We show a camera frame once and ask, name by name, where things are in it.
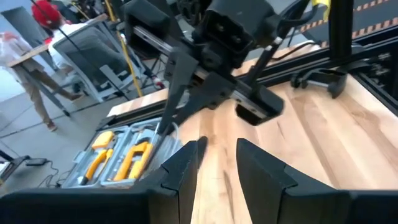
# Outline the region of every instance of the beige pants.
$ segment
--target beige pants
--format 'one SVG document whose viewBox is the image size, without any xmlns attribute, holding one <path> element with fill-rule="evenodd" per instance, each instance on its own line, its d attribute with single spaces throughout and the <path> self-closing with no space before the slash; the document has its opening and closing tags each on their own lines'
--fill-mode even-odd
<svg viewBox="0 0 398 224">
<path fill-rule="evenodd" d="M 52 90 L 60 89 L 60 86 L 58 85 L 58 83 L 55 82 L 44 71 L 33 70 L 30 72 L 29 75 L 32 76 L 37 81 L 42 82 L 44 85 L 48 86 Z M 52 120 L 51 120 L 49 114 L 47 113 L 47 111 L 45 110 L 42 95 L 40 94 L 39 88 L 37 88 L 35 85 L 33 85 L 29 82 L 22 81 L 21 84 L 25 88 L 25 91 L 27 92 L 27 94 L 30 96 L 30 100 L 32 100 L 34 107 L 35 107 L 37 113 L 39 114 L 39 116 L 43 119 L 43 122 L 45 124 L 50 124 L 52 122 Z M 73 96 L 71 93 L 65 91 L 64 89 L 61 89 L 59 91 L 59 94 L 69 100 L 71 100 L 72 96 Z"/>
</svg>

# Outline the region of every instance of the tool kit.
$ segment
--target tool kit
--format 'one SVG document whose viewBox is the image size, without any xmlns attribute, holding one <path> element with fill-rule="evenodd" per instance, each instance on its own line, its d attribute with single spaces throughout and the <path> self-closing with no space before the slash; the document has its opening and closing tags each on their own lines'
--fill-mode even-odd
<svg viewBox="0 0 398 224">
<path fill-rule="evenodd" d="M 73 160 L 76 166 L 62 188 L 128 188 L 134 185 L 137 177 L 145 177 L 182 147 L 178 127 L 175 125 L 174 135 L 166 136 L 144 170 L 152 146 L 159 138 L 156 128 L 160 119 L 154 118 L 100 132 L 88 149 L 76 155 Z"/>
</svg>

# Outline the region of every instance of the red cap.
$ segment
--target red cap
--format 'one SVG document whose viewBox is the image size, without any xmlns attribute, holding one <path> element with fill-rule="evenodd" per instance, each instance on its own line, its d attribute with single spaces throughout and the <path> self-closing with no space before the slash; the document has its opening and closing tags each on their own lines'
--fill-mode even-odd
<svg viewBox="0 0 398 224">
<path fill-rule="evenodd" d="M 35 20 L 42 26 L 48 26 L 61 19 L 57 7 L 46 0 L 39 0 L 33 4 L 32 13 Z"/>
</svg>

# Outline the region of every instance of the concrete floor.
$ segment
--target concrete floor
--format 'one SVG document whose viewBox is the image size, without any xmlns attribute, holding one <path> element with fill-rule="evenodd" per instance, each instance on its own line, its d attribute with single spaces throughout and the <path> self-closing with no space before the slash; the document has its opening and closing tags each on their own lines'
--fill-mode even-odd
<svg viewBox="0 0 398 224">
<path fill-rule="evenodd" d="M 186 23 L 180 22 L 180 25 L 183 30 L 189 30 Z M 305 40 L 303 35 L 296 35 L 292 45 Z M 255 50 L 249 54 L 248 59 L 258 57 L 260 54 L 261 50 Z M 72 112 L 71 118 L 64 116 L 44 97 L 47 111 L 58 126 L 58 130 L 54 133 L 48 131 L 42 124 L 26 94 L 0 103 L 0 148 L 12 156 L 30 155 L 50 159 L 53 161 L 53 166 L 59 169 L 59 174 L 62 174 L 72 168 L 73 158 L 78 151 L 84 150 L 93 137 L 98 123 L 106 117 L 110 109 L 126 101 L 124 98 L 115 98 L 97 104 L 90 97 L 86 97 L 73 104 L 63 98 L 60 99 L 67 110 Z M 54 173 L 49 164 L 42 167 L 21 165 L 0 188 L 0 195 L 37 187 L 46 176 Z"/>
</svg>

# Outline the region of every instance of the white wall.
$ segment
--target white wall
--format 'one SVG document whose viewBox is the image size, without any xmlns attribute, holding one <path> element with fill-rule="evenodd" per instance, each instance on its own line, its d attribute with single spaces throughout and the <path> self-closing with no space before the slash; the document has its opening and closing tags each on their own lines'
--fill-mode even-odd
<svg viewBox="0 0 398 224">
<path fill-rule="evenodd" d="M 32 3 L 30 0 L 0 0 L 0 12 L 14 9 L 16 7 L 24 7 L 29 14 L 32 14 Z M 0 32 L 10 31 L 19 34 L 18 31 L 7 21 L 4 16 L 0 14 Z M 40 56 L 34 59 L 42 64 L 48 74 L 53 74 L 53 69 L 44 61 Z M 24 92 L 21 85 L 15 81 L 11 74 L 7 71 L 0 69 L 0 101 L 12 98 Z"/>
</svg>

